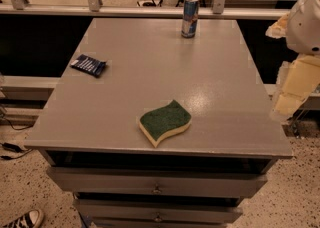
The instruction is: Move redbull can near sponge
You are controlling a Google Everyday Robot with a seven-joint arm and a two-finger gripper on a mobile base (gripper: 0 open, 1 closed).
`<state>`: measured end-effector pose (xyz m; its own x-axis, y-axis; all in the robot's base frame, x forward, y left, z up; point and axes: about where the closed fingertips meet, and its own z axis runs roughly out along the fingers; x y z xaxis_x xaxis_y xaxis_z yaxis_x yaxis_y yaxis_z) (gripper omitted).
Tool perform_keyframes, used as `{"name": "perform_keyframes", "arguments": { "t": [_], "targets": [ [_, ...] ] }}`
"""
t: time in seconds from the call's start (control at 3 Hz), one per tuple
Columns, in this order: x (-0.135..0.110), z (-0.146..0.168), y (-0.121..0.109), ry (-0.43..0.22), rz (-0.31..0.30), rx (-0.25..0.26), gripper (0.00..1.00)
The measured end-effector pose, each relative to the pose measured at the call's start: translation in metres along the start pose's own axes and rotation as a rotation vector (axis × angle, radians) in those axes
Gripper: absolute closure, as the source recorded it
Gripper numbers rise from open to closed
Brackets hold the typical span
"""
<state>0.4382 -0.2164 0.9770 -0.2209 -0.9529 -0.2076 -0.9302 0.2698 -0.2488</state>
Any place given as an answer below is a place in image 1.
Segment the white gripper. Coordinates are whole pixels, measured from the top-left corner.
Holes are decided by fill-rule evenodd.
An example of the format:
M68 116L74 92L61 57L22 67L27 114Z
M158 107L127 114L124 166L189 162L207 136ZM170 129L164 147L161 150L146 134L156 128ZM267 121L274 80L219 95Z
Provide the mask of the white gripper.
M293 62L284 61L278 71L270 118L284 122L320 84L320 0L298 0L265 35L286 37L287 47L300 53Z

